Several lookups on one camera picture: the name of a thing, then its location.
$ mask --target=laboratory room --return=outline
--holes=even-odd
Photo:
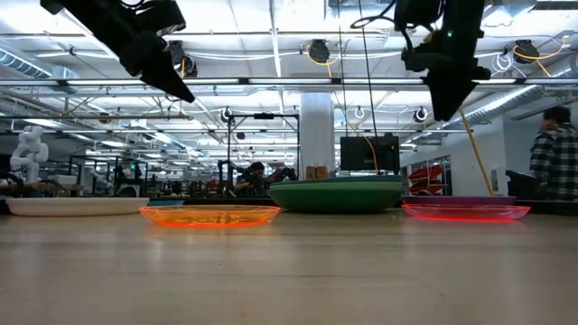
[[[578,1],[0,6],[1,324],[576,324]]]

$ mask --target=white robot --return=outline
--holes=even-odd
[[[108,181],[105,176],[98,174],[97,171],[94,170],[94,168],[89,169],[89,174],[95,177],[97,183],[104,185],[107,189],[113,188],[112,183]]]
[[[25,167],[26,182],[37,182],[39,163],[45,163],[48,160],[48,145],[40,140],[43,134],[44,129],[41,126],[27,126],[24,132],[18,135],[18,147],[10,158],[10,169],[19,171]],[[20,155],[26,151],[29,152],[26,157],[21,157]]]

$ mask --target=white plate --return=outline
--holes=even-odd
[[[91,217],[138,213],[148,198],[24,198],[6,203],[17,216]]]

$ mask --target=orange translucent plate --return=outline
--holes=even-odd
[[[447,221],[509,222],[524,217],[530,207],[497,205],[404,204],[402,209],[418,218]]]
[[[140,208],[143,216],[167,227],[233,228],[262,225],[281,208],[238,205],[196,205]]]

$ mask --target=purple plate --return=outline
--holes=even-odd
[[[485,197],[466,197],[466,196],[439,196],[439,195],[420,195],[402,197],[404,204],[437,204],[437,205],[514,205],[516,197],[502,196],[485,196]]]

